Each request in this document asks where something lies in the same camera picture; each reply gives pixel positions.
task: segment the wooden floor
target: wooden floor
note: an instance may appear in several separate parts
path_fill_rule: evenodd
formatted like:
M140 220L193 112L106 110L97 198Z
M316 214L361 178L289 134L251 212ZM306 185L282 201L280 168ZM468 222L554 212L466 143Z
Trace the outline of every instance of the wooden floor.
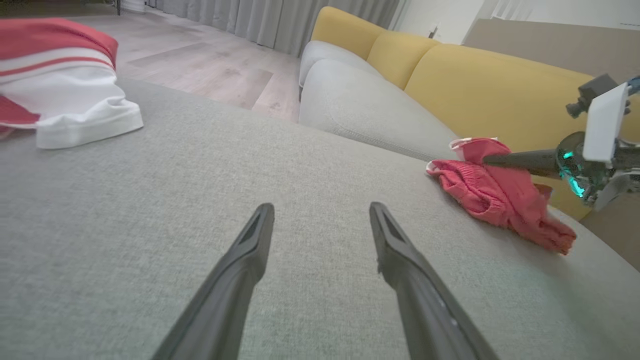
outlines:
M120 77L298 121L298 58L149 7L145 14L72 20L118 40Z

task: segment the grey fabric surface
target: grey fabric surface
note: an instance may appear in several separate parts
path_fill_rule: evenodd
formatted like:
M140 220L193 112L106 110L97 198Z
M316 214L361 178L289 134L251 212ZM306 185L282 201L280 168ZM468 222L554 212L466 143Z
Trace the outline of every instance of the grey fabric surface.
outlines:
M145 127L0 142L3 359L148 359L255 207L276 221L241 359L402 359L370 201L390 208L503 359L634 359L640 274L572 219L569 256L472 220L424 162L121 80Z
M305 51L302 53L302 59L300 59L300 74L298 76L298 84L300 87L305 86L305 79L311 67L322 59L331 59L339 61L350 67L366 71L370 74L376 75L382 78L382 75L369 63L367 60L359 57L358 55L343 49L339 46L329 44L324 41L311 41L305 46Z
M321 60L307 75L299 123L430 161L457 159L458 138L427 109L383 78Z
M174 0L158 9L299 56L320 9L333 6L387 28L399 0Z

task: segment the curtain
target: curtain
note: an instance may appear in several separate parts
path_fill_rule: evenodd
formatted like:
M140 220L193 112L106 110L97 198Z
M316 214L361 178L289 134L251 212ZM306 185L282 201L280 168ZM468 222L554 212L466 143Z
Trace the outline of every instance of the curtain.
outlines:
M157 0L157 8L299 56L330 5L388 28L400 0Z

